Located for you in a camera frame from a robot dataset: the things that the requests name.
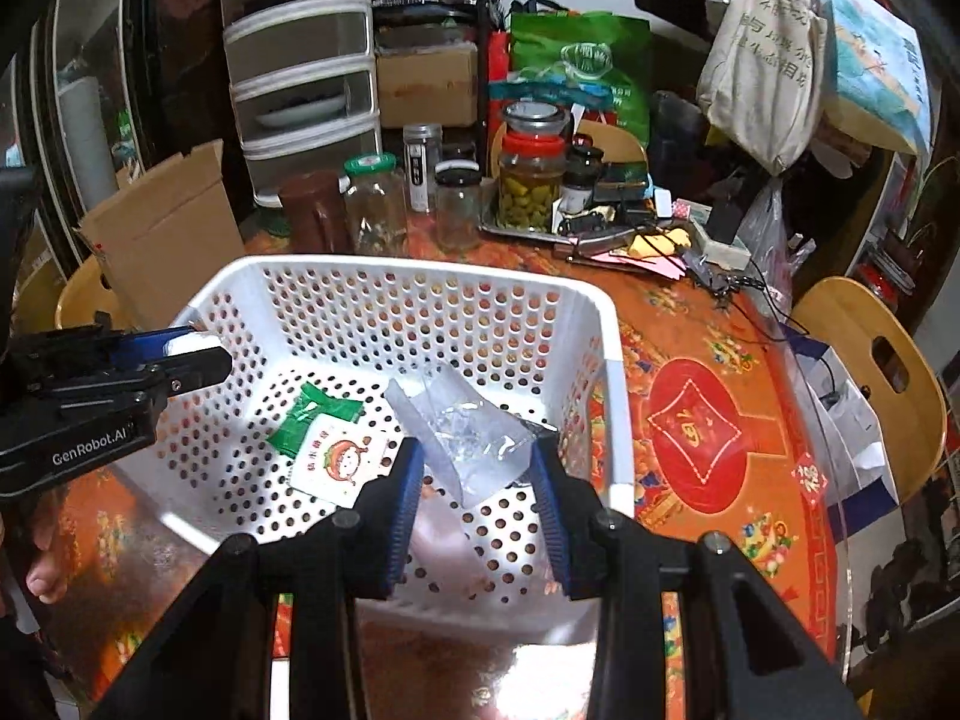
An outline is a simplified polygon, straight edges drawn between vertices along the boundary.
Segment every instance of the white plastic basket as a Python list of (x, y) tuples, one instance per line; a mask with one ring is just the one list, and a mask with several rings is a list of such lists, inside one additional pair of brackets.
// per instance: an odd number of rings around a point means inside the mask
[[(248, 257), (220, 271), (174, 324), (200, 320), (234, 357), (216, 388), (171, 400), (157, 443), (121, 472), (186, 541), (211, 553), (231, 533), (294, 536), (333, 507), (287, 487), (290, 463), (266, 442), (311, 381), (364, 400), (361, 424), (402, 438), (383, 397), (392, 377), (449, 362), (501, 408), (562, 431), (568, 471), (587, 477), (587, 401), (606, 418), (604, 498), (632, 515), (634, 469), (616, 310), (579, 281), (515, 271), (382, 258)], [(593, 634), (592, 603), (546, 594), (533, 490), (508, 488), (463, 512), (488, 584), (470, 599), (445, 593), (409, 560), (394, 598), (370, 603), (420, 628), (474, 640), (560, 643)]]

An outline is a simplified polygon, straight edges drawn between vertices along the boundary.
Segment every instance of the green pickles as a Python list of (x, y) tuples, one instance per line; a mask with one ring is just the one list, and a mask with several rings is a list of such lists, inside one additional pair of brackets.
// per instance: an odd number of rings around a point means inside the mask
[(517, 230), (549, 232), (561, 178), (563, 172), (520, 172), (501, 167), (496, 223)]

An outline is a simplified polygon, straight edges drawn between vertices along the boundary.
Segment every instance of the brown jar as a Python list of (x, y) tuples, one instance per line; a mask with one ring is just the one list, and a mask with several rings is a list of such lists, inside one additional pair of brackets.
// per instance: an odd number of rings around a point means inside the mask
[(352, 254), (347, 207), (333, 170), (298, 175), (280, 186), (280, 203), (290, 221), (294, 254)]

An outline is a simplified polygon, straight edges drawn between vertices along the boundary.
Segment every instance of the metal canister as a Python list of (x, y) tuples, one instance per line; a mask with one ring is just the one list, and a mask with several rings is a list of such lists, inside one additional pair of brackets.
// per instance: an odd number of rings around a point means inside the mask
[(442, 141), (440, 124), (405, 124), (403, 127), (407, 204), (415, 213), (429, 214), (434, 209), (437, 194), (434, 172), (440, 162)]

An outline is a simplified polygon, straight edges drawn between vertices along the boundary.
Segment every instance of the wooden chair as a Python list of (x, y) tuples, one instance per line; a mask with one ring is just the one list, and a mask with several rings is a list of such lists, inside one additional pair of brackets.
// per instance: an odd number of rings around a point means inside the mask
[(77, 272), (67, 279), (64, 291), (56, 302), (54, 324), (57, 329), (93, 324), (93, 314), (98, 311), (110, 314), (114, 330), (133, 327), (127, 313), (120, 308), (113, 290), (101, 281), (102, 275), (96, 258), (88, 257)]
[[(493, 136), (490, 149), (490, 175), (500, 175), (500, 153), (503, 151), (503, 136), (507, 125), (501, 124)], [(578, 132), (593, 138), (593, 144), (603, 149), (604, 162), (646, 162), (647, 152), (634, 134), (612, 124), (582, 119)]]
[[(833, 347), (858, 386), (870, 388), (870, 405), (880, 419), (896, 492), (904, 503), (923, 488), (944, 451), (947, 408), (933, 371), (894, 314), (851, 279), (832, 277), (814, 284), (793, 318)], [(874, 359), (875, 345), (884, 338), (906, 371), (900, 392)]]

